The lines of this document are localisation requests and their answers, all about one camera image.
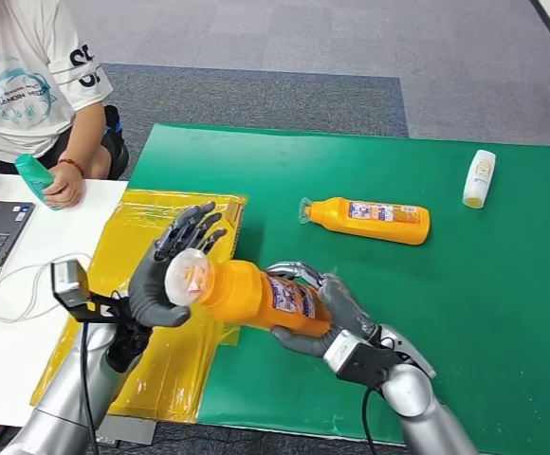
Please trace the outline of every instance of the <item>green table mat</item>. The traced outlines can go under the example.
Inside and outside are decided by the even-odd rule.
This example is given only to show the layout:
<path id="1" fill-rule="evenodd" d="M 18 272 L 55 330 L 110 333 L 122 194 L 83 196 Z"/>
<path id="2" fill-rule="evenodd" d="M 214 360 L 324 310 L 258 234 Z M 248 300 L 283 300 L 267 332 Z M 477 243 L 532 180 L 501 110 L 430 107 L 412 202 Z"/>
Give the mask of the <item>green table mat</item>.
<path id="1" fill-rule="evenodd" d="M 486 206 L 461 202 L 480 148 L 497 156 Z M 437 394 L 482 451 L 550 454 L 550 147 L 156 125 L 131 187 L 249 196 L 236 257 L 335 270 L 374 320 L 437 371 Z M 297 221 L 307 196 L 420 205 L 422 246 Z M 363 438 L 363 388 L 243 329 L 219 347 L 198 420 Z M 400 442 L 377 395 L 375 440 Z"/>

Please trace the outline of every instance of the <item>yellow sheet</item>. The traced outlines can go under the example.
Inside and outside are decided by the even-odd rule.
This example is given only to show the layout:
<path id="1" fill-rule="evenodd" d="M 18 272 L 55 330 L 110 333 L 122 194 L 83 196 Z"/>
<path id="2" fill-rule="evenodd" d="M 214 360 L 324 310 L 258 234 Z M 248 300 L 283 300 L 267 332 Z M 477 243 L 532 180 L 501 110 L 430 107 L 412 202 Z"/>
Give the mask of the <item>yellow sheet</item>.
<path id="1" fill-rule="evenodd" d="M 213 261 L 233 256 L 245 199 L 238 196 L 127 190 L 104 226 L 89 266 L 94 292 L 127 294 L 128 281 L 150 242 L 182 209 L 215 201 L 225 216 L 213 226 L 226 228 L 209 253 Z M 216 346 L 236 343 L 239 327 L 209 317 L 191 305 L 191 318 L 175 329 L 156 328 L 142 360 L 131 374 L 110 414 L 172 422 L 194 422 Z M 79 324 L 69 318 L 31 399 L 41 396 L 69 351 Z"/>

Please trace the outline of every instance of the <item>robotic arm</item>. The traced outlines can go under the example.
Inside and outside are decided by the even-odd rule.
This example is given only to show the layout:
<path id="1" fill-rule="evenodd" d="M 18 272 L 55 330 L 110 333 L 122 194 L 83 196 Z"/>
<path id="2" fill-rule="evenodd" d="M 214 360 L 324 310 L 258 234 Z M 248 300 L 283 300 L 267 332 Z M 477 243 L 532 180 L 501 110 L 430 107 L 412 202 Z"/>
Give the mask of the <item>robotic arm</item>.
<path id="1" fill-rule="evenodd" d="M 223 229 L 217 229 L 205 237 L 221 216 L 211 214 L 214 208 L 210 203 L 178 215 L 134 271 L 128 297 L 92 293 L 85 271 L 76 261 L 52 264 L 54 296 L 82 323 L 82 329 L 27 425 L 2 455 L 80 455 L 88 444 L 95 445 L 92 430 L 102 422 L 140 360 L 152 328 L 178 327 L 190 318 L 187 307 L 168 301 L 166 272 L 181 251 L 194 247 L 208 252 L 224 235 Z M 302 263 L 278 263 L 267 271 L 301 278 L 315 287 L 332 317 L 330 330 L 323 337 L 273 328 L 271 333 L 281 345 L 323 358 L 339 379 L 378 391 L 399 416 L 406 443 L 415 455 L 477 453 L 460 424 L 434 396 L 431 381 L 434 371 L 426 359 L 391 327 L 373 322 L 338 277 Z M 364 426 L 369 436 L 366 422 Z"/>
<path id="2" fill-rule="evenodd" d="M 283 327 L 271 333 L 287 349 L 322 357 L 338 379 L 378 391 L 400 419 L 404 441 L 415 455 L 477 455 L 461 424 L 433 392 L 435 371 L 418 350 L 392 327 L 376 324 L 338 277 L 303 263 L 277 263 L 271 275 L 301 278 L 318 290 L 332 318 L 323 337 L 296 335 Z M 364 430 L 370 441 L 364 418 Z"/>
<path id="3" fill-rule="evenodd" d="M 100 426 L 148 345 L 153 327 L 178 327 L 190 318 L 188 308 L 169 303 L 163 284 L 166 271 L 181 251 L 194 247 L 208 252 L 224 235 L 217 229 L 204 238 L 221 216 L 206 216 L 214 208 L 210 203 L 178 215 L 134 271 L 128 297 L 90 292 L 85 271 L 75 260 L 52 264 L 54 297 L 82 323 L 82 330 L 29 421 L 1 454 L 81 455 L 95 443 L 89 429 Z M 94 307 L 89 308 L 89 301 Z"/>

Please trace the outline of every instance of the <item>white table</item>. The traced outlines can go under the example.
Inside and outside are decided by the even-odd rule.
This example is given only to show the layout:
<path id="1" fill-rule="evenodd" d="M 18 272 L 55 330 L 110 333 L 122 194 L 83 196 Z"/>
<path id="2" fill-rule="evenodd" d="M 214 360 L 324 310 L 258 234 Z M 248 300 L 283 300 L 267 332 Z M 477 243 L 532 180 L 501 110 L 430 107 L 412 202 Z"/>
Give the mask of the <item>white table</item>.
<path id="1" fill-rule="evenodd" d="M 5 263 L 2 274 L 58 256 L 92 256 L 127 182 L 86 181 L 83 200 L 73 209 L 53 211 L 39 203 L 18 176 L 0 175 L 0 201 L 34 202 L 35 211 Z M 87 266 L 87 260 L 81 260 Z M 0 315 L 16 317 L 31 297 L 36 269 L 25 270 L 0 285 Z M 53 306 L 48 272 L 39 286 L 36 312 Z M 0 322 L 0 425 L 23 426 L 33 408 L 33 391 L 58 340 L 67 312 L 56 308 L 43 317 L 16 324 Z"/>

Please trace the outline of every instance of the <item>wristband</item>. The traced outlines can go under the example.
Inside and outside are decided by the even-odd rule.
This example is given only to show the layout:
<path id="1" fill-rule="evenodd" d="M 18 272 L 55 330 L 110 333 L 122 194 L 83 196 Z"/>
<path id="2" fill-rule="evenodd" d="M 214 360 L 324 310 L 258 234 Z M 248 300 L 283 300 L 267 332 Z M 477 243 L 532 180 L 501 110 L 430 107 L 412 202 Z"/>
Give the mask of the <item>wristband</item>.
<path id="1" fill-rule="evenodd" d="M 67 163 L 67 164 L 70 164 L 72 166 L 75 166 L 81 174 L 81 177 L 83 178 L 83 168 L 79 166 L 79 163 L 77 163 L 76 161 L 74 161 L 73 159 L 69 159 L 69 158 L 61 158 L 58 160 L 58 164 L 61 164 L 61 163 Z"/>

